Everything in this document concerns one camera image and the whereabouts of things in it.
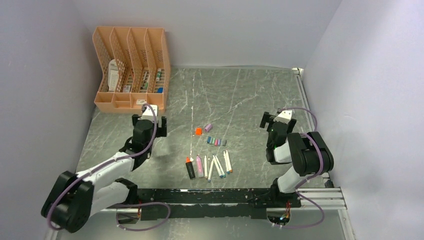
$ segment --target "white wall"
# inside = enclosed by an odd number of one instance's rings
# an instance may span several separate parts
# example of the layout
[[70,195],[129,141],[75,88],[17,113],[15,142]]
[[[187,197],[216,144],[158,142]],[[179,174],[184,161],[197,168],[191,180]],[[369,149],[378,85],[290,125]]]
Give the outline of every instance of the white wall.
[[341,0],[74,0],[96,26],[161,27],[177,66],[304,67]]
[[0,233],[41,239],[41,207],[77,166],[101,72],[71,1],[2,2],[0,22]]
[[304,72],[362,239],[424,236],[424,2],[343,0]]

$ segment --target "table surface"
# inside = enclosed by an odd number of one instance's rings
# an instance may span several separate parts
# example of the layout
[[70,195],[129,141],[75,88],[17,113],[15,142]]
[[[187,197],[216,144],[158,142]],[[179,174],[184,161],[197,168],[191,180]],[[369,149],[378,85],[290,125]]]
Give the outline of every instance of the table surface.
[[[123,176],[139,188],[268,188],[290,167],[270,165],[265,156],[267,132],[259,128],[264,112],[277,108],[305,107],[299,82],[291,69],[173,68],[165,116],[167,137],[157,138],[150,159]],[[293,132],[308,132],[307,113],[295,110]],[[194,135],[196,128],[211,123],[210,132]],[[94,111],[77,171],[113,156],[132,135],[131,114]],[[227,140],[227,146],[207,144],[208,136]],[[202,162],[215,154],[224,164],[228,149],[233,173],[212,181],[189,179],[186,157],[200,155]],[[304,188],[323,188],[321,177]]]

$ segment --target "white marker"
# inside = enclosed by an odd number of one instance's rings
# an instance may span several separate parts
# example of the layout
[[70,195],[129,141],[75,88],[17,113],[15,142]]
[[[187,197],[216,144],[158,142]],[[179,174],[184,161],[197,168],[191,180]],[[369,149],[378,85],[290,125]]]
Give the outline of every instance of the white marker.
[[225,175],[225,172],[224,172],[223,166],[221,165],[221,162],[220,162],[220,160],[218,159],[218,157],[217,157],[217,156],[215,156],[215,160],[216,160],[216,162],[218,163],[219,170],[221,171],[222,176],[225,178],[225,177],[226,177],[226,175]]
[[228,150],[226,151],[226,158],[228,159],[229,172],[232,173],[233,168],[231,167],[230,155],[228,154]]
[[209,175],[207,176],[207,182],[211,182],[212,172],[214,171],[214,160],[210,162]]
[[224,151],[223,152],[223,155],[224,155],[224,160],[225,160],[225,169],[226,169],[226,174],[230,174],[230,168],[228,167],[228,158],[227,158],[227,154],[226,154],[226,152]]
[[206,159],[206,155],[204,156],[203,166],[204,166],[204,177],[207,179],[208,178],[208,160]]
[[218,166],[217,158],[215,157],[215,155],[213,155],[213,164],[215,165],[216,170],[218,171],[218,176],[220,178],[223,178],[224,177],[224,174],[221,173],[221,170],[220,170],[220,167]]

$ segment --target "purple cable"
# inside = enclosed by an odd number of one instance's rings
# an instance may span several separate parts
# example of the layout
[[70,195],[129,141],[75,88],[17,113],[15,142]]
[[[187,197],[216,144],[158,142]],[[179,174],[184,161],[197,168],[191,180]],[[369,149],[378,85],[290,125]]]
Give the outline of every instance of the purple cable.
[[301,225],[301,226],[282,226],[285,229],[305,229],[305,228],[310,228],[310,227],[314,227],[316,225],[319,225],[320,223],[322,223],[324,221],[324,219],[326,218],[326,215],[324,213],[324,210],[320,207],[320,205],[318,205],[316,202],[312,201],[311,199],[305,197],[304,195],[300,194],[297,190],[303,185],[305,184],[308,180],[315,178],[316,176],[319,176],[321,174],[321,172],[323,171],[324,168],[324,161],[323,161],[323,155],[320,152],[320,149],[318,148],[317,143],[312,139],[312,137],[310,137],[308,134],[306,133],[301,133],[301,135],[307,137],[307,139],[309,139],[309,141],[312,143],[313,147],[315,148],[316,152],[318,153],[318,158],[319,158],[319,170],[312,176],[307,177],[306,179],[304,179],[303,181],[299,182],[299,184],[297,184],[294,189],[296,190],[297,195],[301,196],[302,198],[308,200],[310,203],[312,203],[313,205],[315,205],[322,214],[322,217],[319,221],[312,223],[312,224],[308,224],[308,225]]
[[[148,107],[150,108],[150,110],[152,111],[152,113],[154,113],[155,111],[153,110],[152,106],[150,106],[150,104],[143,104],[143,107]],[[77,178],[74,182],[72,182],[67,188],[65,188],[65,190],[59,195],[59,197],[57,197],[56,201],[53,202],[53,204],[51,205],[50,209],[48,210],[47,213],[47,225],[49,228],[51,228],[52,230],[55,231],[59,231],[62,230],[62,227],[55,227],[52,225],[52,214],[53,214],[53,210],[56,208],[56,206],[59,204],[59,202],[62,200],[62,198],[72,189],[72,187],[74,187],[77,183],[79,183],[81,180],[85,179],[86,177],[100,171],[101,169],[103,169],[104,167],[108,166],[111,163],[114,163],[118,160],[122,160],[122,159],[129,159],[129,158],[134,158],[137,157],[139,155],[144,154],[153,144],[153,141],[155,140],[155,136],[156,136],[156,130],[158,128],[158,126],[156,125],[157,123],[157,119],[156,119],[156,115],[153,114],[153,135],[151,136],[150,142],[148,143],[148,145],[146,146],[145,149],[143,149],[141,152],[132,154],[132,155],[128,155],[128,156],[120,156],[117,157],[115,159],[110,159],[108,161],[103,162],[102,164],[100,164],[99,166],[97,166],[96,168],[94,168],[91,172],[87,172],[86,174],[83,174],[82,176],[80,176],[79,178]]]
[[285,110],[292,110],[292,109],[300,109],[300,110],[304,110],[304,111],[306,111],[306,112],[308,112],[311,116],[312,116],[312,118],[313,118],[313,121],[314,121],[314,128],[313,128],[313,131],[315,132],[316,130],[317,130],[317,128],[318,128],[318,120],[317,120],[317,117],[311,112],[311,110],[309,110],[309,109],[307,109],[307,108],[304,108],[304,107],[300,107],[300,106],[294,106],[294,107],[283,107],[283,108],[279,108],[278,109],[278,111],[285,111]]
[[170,218],[171,208],[168,204],[166,204],[164,202],[154,201],[154,202],[139,203],[139,204],[128,204],[128,205],[126,205],[126,204],[115,204],[113,206],[118,207],[118,208],[122,208],[122,207],[134,208],[134,207],[144,207],[144,206],[150,206],[150,205],[162,205],[162,206],[165,206],[168,209],[168,214],[166,215],[166,217],[163,221],[159,222],[158,224],[156,224],[154,226],[142,228],[142,229],[126,228],[119,223],[118,214],[116,214],[115,219],[116,219],[117,227],[120,228],[120,229],[126,230],[126,231],[131,231],[131,232],[143,232],[143,231],[152,230],[152,229],[155,229],[155,228],[161,226],[162,224],[164,224]]

